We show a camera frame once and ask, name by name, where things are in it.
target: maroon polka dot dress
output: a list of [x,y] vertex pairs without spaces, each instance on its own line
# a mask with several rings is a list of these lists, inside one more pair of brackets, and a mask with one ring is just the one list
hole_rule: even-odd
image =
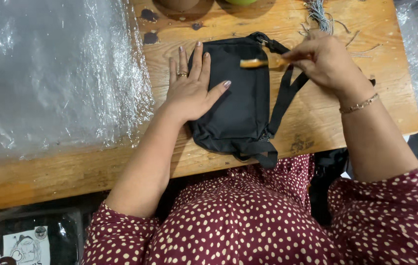
[[103,203],[82,264],[418,264],[418,169],[329,190],[333,225],[311,217],[312,155],[231,168],[181,191],[163,222]]

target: bracelet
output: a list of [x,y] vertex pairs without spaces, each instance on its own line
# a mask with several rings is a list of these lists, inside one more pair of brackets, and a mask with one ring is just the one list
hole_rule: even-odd
[[367,105],[370,105],[373,101],[375,101],[376,99],[379,98],[379,94],[376,93],[374,94],[374,96],[372,96],[369,99],[366,99],[364,102],[360,103],[360,104],[356,104],[355,106],[351,106],[349,108],[347,108],[346,110],[342,110],[341,108],[339,109],[340,113],[351,113],[353,111],[359,110],[364,108]]

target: bag strap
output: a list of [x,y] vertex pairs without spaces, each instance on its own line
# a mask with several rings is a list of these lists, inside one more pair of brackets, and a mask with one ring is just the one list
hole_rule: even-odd
[[[275,40],[269,39],[268,36],[261,32],[250,34],[247,38],[253,39],[268,47],[271,52],[283,54],[289,51],[288,48]],[[255,158],[260,162],[260,165],[265,168],[274,168],[276,166],[278,162],[278,152],[273,144],[269,142],[269,139],[273,138],[278,131],[284,113],[287,111],[296,93],[309,80],[306,74],[302,72],[291,84],[293,70],[294,66],[289,65],[281,79],[278,98],[276,99],[276,104],[274,105],[273,113],[271,114],[271,120],[260,139],[250,143],[233,143],[234,147],[238,150],[238,152],[233,154],[236,158],[242,161],[248,160],[249,158]]]

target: wooden tabletop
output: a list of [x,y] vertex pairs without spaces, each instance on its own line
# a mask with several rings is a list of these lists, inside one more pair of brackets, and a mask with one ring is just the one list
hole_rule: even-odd
[[[260,31],[292,48],[303,40],[298,31],[308,15],[300,0],[259,0],[248,7],[223,0],[200,0],[186,12],[169,11],[150,0],[135,0],[134,9],[144,42],[144,54],[157,106],[168,88],[168,58],[177,56],[183,45],[192,51],[197,40],[243,37]],[[330,0],[326,11],[346,24],[338,23],[335,35],[347,43],[361,30],[349,51],[369,52],[373,58],[354,58],[369,78],[404,134],[418,132],[418,110],[408,72],[400,29],[392,0]],[[271,108],[283,73],[271,71]],[[279,158],[345,147],[338,101],[309,81],[284,115],[272,143]],[[30,161],[0,165],[0,208],[64,198],[112,188],[130,157],[124,143],[103,151],[78,150]],[[240,166],[231,155],[210,153],[198,147],[184,127],[178,136],[171,163],[171,176],[179,177]]]

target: forearm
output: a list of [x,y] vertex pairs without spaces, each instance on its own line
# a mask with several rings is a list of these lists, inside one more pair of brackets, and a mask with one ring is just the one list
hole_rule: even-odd
[[152,119],[106,204],[127,215],[150,217],[170,179],[170,162],[182,122],[163,105]]
[[[375,93],[366,78],[347,91],[338,95],[342,108],[364,102]],[[418,167],[418,160],[380,100],[341,118],[356,180],[380,181]]]

